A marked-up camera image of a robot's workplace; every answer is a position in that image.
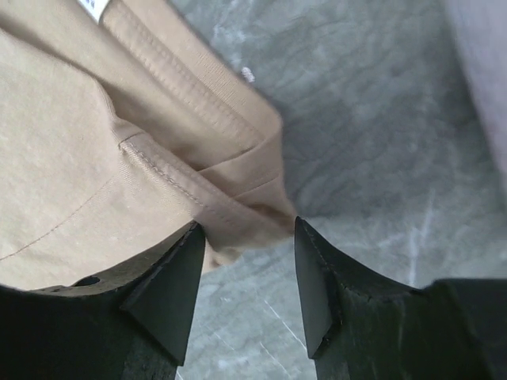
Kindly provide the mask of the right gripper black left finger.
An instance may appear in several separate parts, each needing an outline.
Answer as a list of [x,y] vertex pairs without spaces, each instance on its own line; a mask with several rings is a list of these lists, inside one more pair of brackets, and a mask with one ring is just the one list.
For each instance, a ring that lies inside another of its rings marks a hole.
[[173,379],[204,259],[194,222],[68,287],[1,289],[4,379]]

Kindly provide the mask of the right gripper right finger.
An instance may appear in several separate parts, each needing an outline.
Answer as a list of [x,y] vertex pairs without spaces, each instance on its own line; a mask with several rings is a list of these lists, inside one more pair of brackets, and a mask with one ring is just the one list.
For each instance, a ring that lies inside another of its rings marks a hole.
[[295,221],[307,354],[320,379],[503,379],[506,282],[422,289],[371,270]]

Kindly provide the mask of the tan t-shirt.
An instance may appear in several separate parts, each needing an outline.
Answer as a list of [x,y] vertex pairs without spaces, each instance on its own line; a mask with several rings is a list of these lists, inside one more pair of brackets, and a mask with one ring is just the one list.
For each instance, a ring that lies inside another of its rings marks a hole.
[[205,270],[289,238],[281,135],[167,2],[2,2],[2,284],[70,285],[191,221]]

